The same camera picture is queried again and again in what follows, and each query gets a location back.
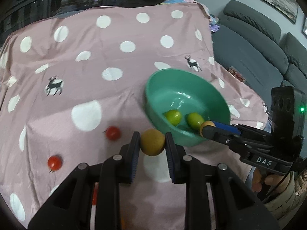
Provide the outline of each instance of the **gray sofa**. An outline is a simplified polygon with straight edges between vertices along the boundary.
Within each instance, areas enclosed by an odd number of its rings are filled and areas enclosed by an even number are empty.
[[[235,0],[219,17],[220,30],[212,34],[215,60],[236,68],[268,108],[273,87],[292,85],[307,94],[307,50],[292,34],[280,42],[277,23]],[[301,156],[307,158],[307,141]]]

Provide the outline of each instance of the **polka dot tablecloth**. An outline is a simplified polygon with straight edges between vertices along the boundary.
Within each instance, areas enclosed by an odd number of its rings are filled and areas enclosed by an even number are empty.
[[[209,20],[196,3],[97,7],[7,38],[0,52],[0,192],[25,227],[79,163],[101,163],[133,131],[152,127],[144,86],[165,68],[211,82],[232,123],[264,128],[263,101],[214,61]],[[122,131],[117,142],[103,134],[111,125]],[[224,162],[242,179],[250,171],[222,144],[186,151],[207,164]],[[56,154],[63,166],[50,173],[47,160]],[[185,186],[170,182],[165,152],[140,154],[134,183],[121,187],[121,209],[127,229],[183,229]]]

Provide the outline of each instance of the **bowl rim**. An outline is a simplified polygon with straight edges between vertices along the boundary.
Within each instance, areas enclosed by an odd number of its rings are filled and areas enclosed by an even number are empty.
[[[158,70],[156,72],[154,72],[147,80],[147,83],[146,83],[146,87],[145,87],[145,96],[146,96],[146,103],[149,103],[151,108],[154,110],[154,112],[158,115],[160,115],[160,113],[157,111],[157,109],[155,108],[154,104],[151,102],[151,100],[148,98],[148,90],[149,90],[149,84],[151,82],[151,80],[153,79],[153,77],[155,75],[157,75],[157,73],[160,73],[160,72],[165,72],[165,71],[180,71],[180,72],[183,72],[183,73],[188,73],[190,75],[193,75],[197,78],[200,78],[202,80],[204,80],[205,82],[207,82],[209,85],[211,85],[219,94],[220,96],[222,97],[222,100],[225,102],[225,105],[227,106],[227,109],[228,109],[228,115],[229,115],[229,120],[228,120],[228,124],[230,124],[230,121],[231,121],[231,115],[230,115],[230,111],[229,111],[229,107],[228,107],[228,104],[226,102],[226,100],[224,99],[223,95],[208,81],[206,81],[204,78],[194,74],[194,73],[191,73],[191,72],[188,72],[188,71],[185,71],[185,70],[181,70],[181,69],[177,69],[177,68],[167,68],[167,69],[162,69],[162,70]],[[201,139],[204,139],[202,138],[201,136],[193,133],[193,132],[188,132],[188,131],[185,131],[185,130],[181,130],[175,126],[173,126],[165,117],[163,117],[163,114],[161,113],[161,119],[174,131],[176,131],[177,133],[181,133],[181,134],[184,134],[188,137],[198,137],[198,138],[201,138]]]

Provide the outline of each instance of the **person's hand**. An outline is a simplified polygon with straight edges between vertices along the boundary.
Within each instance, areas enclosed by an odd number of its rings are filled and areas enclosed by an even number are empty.
[[[279,184],[279,182],[281,181],[281,179],[283,179],[284,176],[281,175],[268,175],[265,179],[264,179],[264,183],[270,186],[276,186],[277,184]],[[251,190],[253,192],[260,192],[260,190],[262,189],[262,175],[260,173],[260,170],[258,168],[255,169],[254,171],[254,177],[253,177],[253,181],[252,181],[252,186],[251,186]],[[280,194],[282,192],[284,192],[284,190],[287,188],[288,184],[290,182],[290,174],[287,176],[287,178],[278,186],[278,188],[275,190],[276,193]]]

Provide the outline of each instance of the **black wire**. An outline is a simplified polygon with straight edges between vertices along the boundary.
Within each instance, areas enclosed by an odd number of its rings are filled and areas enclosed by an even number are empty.
[[[267,200],[270,198],[271,194],[280,186],[280,184],[283,183],[283,181],[287,178],[287,176],[290,174],[290,170],[288,171],[288,173],[283,177],[283,179],[281,179],[281,181],[267,194],[266,198],[263,199],[263,203],[266,203]]]

